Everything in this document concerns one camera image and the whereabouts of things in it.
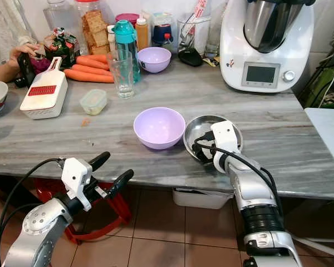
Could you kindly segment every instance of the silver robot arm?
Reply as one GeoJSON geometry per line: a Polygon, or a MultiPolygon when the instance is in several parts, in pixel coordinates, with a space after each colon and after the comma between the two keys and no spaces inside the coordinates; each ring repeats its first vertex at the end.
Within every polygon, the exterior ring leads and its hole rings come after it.
{"type": "Polygon", "coordinates": [[[133,177],[133,170],[120,175],[104,191],[91,174],[108,158],[104,152],[89,163],[76,158],[64,160],[62,181],[67,194],[55,197],[31,210],[22,223],[17,240],[10,247],[4,267],[48,267],[57,240],[80,210],[88,211],[97,199],[113,198],[133,177]]]}
{"type": "MultiPolygon", "coordinates": [[[[211,129],[204,136],[205,140],[214,140],[215,147],[232,152],[258,171],[261,169],[259,163],[238,150],[237,136],[230,121],[215,123],[211,129]]],[[[213,164],[230,178],[239,212],[244,219],[244,243],[251,256],[244,262],[244,267],[302,267],[292,238],[285,232],[276,196],[270,186],[249,166],[221,151],[215,152],[213,164]]]]}

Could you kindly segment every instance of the purple bowl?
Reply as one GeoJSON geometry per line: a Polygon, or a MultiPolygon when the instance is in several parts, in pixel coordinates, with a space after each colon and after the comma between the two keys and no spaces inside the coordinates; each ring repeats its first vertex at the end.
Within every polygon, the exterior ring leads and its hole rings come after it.
{"type": "Polygon", "coordinates": [[[174,146],[185,130],[185,120],[180,113],[167,107],[144,110],[134,121],[134,131],[139,140],[152,149],[174,146]]]}
{"type": "Polygon", "coordinates": [[[171,60],[171,52],[162,47],[144,48],[137,56],[141,68],[151,73],[163,71],[171,60]]]}

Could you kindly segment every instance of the white grater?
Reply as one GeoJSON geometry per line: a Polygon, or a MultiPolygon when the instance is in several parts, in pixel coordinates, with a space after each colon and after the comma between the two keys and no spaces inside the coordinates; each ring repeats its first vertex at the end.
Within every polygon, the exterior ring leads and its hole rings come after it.
{"type": "Polygon", "coordinates": [[[68,84],[60,71],[61,57],[54,57],[49,68],[39,73],[23,99],[20,110],[29,118],[53,118],[62,110],[68,84]]]}

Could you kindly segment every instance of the carrot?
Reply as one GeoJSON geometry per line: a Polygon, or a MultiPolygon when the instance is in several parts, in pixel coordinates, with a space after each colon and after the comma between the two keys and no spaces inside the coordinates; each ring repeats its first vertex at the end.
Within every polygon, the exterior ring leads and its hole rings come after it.
{"type": "Polygon", "coordinates": [[[76,71],[88,72],[88,73],[93,73],[93,74],[112,76],[110,71],[106,71],[106,70],[103,70],[101,68],[87,67],[87,66],[83,66],[83,65],[79,65],[79,64],[74,64],[72,66],[72,69],[76,70],[76,71]]]}
{"type": "Polygon", "coordinates": [[[80,56],[77,57],[77,63],[80,65],[84,65],[87,67],[92,67],[92,68],[102,68],[103,70],[108,71],[109,70],[109,65],[108,64],[104,64],[100,61],[96,61],[96,60],[91,60],[89,58],[86,58],[86,56],[80,56]]]}
{"type": "Polygon", "coordinates": [[[106,55],[85,55],[83,57],[89,58],[90,60],[96,60],[104,64],[107,64],[106,55]]]}
{"type": "Polygon", "coordinates": [[[81,82],[106,82],[106,83],[113,83],[114,79],[112,76],[108,75],[99,75],[99,74],[93,74],[93,73],[87,73],[82,71],[76,71],[76,70],[64,70],[66,77],[81,81],[81,82]]]}

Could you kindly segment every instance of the red plastic chair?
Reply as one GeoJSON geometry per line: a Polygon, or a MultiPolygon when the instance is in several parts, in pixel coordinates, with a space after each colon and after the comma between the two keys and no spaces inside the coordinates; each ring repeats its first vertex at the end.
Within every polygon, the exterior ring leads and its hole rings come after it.
{"type": "MultiPolygon", "coordinates": [[[[47,202],[48,200],[52,199],[53,196],[58,192],[62,193],[66,192],[66,188],[61,180],[35,178],[35,186],[38,198],[42,202],[47,202]]],[[[99,186],[103,189],[109,189],[112,186],[112,183],[99,182],[99,186]]],[[[96,205],[101,200],[103,199],[97,200],[94,203],[92,203],[92,209],[93,206],[96,205]]],[[[92,240],[106,235],[114,228],[118,227],[121,223],[123,224],[129,223],[129,221],[131,220],[131,212],[128,204],[122,198],[120,193],[116,194],[116,196],[112,200],[107,199],[106,201],[112,207],[114,212],[118,214],[119,217],[115,221],[106,225],[104,228],[93,231],[88,234],[79,234],[74,229],[73,225],[70,224],[66,228],[65,234],[71,242],[80,245],[84,240],[92,240]]]]}

